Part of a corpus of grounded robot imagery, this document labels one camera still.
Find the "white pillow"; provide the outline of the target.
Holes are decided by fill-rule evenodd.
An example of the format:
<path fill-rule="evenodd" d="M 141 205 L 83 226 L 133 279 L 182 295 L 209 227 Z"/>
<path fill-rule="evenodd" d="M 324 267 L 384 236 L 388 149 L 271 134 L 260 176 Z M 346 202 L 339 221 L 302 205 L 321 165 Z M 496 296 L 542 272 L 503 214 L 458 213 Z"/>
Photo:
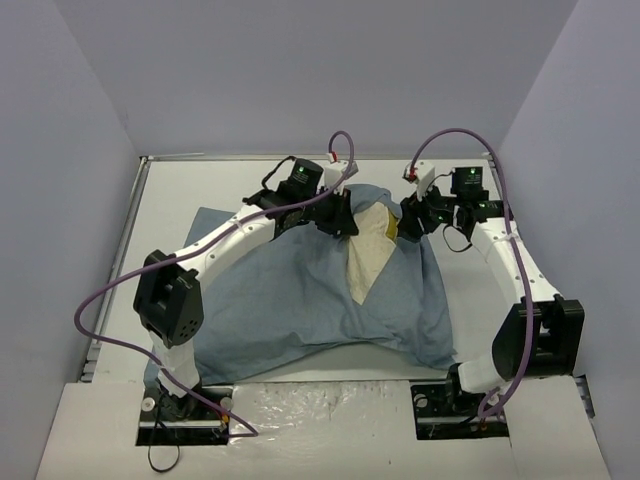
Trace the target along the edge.
<path fill-rule="evenodd" d="M 348 240 L 346 278 L 352 299 L 362 305 L 396 249 L 399 219 L 380 202 L 354 219 L 359 232 Z"/>

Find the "striped pillowcase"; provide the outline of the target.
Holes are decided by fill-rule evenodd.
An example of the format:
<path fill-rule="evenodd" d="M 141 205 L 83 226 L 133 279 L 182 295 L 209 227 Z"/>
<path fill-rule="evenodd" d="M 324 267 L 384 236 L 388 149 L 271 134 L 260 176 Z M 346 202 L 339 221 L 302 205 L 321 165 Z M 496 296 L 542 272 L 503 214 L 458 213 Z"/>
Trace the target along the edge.
<path fill-rule="evenodd" d="M 195 335 L 203 384 L 235 383 L 355 343 L 446 369 L 455 354 L 446 292 L 428 239 L 397 239 L 365 302 L 351 297 L 348 238 L 296 227 L 238 260 L 203 293 Z"/>

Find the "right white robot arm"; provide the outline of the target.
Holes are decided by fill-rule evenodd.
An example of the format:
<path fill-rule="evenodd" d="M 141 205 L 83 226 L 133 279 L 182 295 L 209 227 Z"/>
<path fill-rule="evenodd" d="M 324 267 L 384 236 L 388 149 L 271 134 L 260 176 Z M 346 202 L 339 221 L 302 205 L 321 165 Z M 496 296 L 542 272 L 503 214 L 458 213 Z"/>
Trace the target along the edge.
<path fill-rule="evenodd" d="M 407 166 L 404 179 L 414 193 L 401 203 L 400 237 L 417 242 L 437 229 L 461 233 L 489 266 L 509 311 L 488 353 L 456 365 L 443 389 L 446 406 L 465 413 L 487 393 L 527 377 L 570 375 L 574 371 L 585 319 L 577 300 L 565 298 L 540 271 L 519 235 L 511 213 L 483 186 L 480 166 L 449 172 L 450 192 L 435 182 L 434 166 Z"/>

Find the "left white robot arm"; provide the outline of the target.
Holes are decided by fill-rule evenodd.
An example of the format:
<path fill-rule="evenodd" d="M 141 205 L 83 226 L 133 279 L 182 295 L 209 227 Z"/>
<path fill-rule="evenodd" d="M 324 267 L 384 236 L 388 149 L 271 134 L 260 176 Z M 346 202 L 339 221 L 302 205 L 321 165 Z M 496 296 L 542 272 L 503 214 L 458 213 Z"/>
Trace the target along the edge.
<path fill-rule="evenodd" d="M 214 279 L 257 247 L 308 223 L 333 236 L 355 236 L 351 193 L 343 183 L 358 171 L 355 160 L 328 155 L 321 166 L 295 157 L 289 176 L 243 199 L 241 209 L 220 227 L 166 255 L 144 261 L 133 308 L 149 333 L 165 406 L 179 418 L 201 406 L 194 337 L 204 321 L 203 293 Z"/>

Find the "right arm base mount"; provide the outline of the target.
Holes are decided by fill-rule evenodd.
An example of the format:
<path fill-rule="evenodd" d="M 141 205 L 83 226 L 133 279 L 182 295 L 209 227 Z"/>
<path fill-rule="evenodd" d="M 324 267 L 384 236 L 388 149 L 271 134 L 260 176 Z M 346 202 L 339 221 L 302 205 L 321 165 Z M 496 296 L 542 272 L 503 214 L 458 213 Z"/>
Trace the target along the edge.
<path fill-rule="evenodd" d="M 505 420 L 481 419 L 477 410 L 482 394 L 463 394 L 452 400 L 443 379 L 410 384 L 416 439 L 419 441 L 508 438 Z"/>

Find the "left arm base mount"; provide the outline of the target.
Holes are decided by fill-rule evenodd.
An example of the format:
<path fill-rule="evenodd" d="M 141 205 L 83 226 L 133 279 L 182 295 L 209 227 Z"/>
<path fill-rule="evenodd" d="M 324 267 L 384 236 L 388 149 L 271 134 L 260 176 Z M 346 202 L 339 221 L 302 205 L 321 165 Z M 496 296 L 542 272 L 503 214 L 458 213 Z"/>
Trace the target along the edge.
<path fill-rule="evenodd" d="M 161 386 L 146 387 L 136 446 L 226 446 L 229 417 L 190 395 L 175 398 Z"/>

